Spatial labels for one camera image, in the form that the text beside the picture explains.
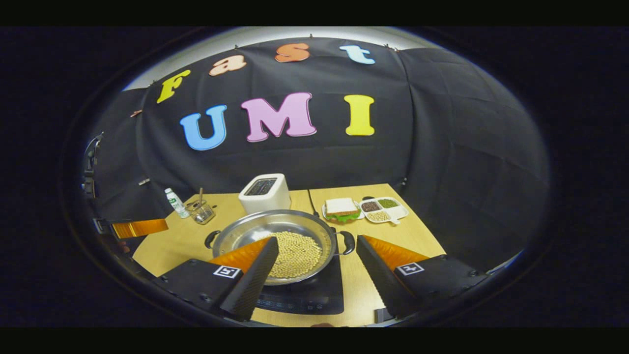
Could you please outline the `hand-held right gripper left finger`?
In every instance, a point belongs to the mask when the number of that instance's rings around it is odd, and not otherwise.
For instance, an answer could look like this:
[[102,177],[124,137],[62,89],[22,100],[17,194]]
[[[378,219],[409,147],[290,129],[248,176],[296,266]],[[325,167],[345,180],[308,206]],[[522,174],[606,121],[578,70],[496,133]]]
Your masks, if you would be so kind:
[[155,285],[200,311],[248,321],[278,255],[277,237],[267,237],[209,261],[186,260]]

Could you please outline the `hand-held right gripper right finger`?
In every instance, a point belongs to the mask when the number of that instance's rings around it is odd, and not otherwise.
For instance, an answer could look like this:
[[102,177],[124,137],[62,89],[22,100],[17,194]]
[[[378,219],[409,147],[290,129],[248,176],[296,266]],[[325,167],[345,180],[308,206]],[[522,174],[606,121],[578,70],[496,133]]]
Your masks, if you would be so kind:
[[452,256],[429,257],[367,235],[357,236],[356,251],[395,318],[440,311],[489,278]]

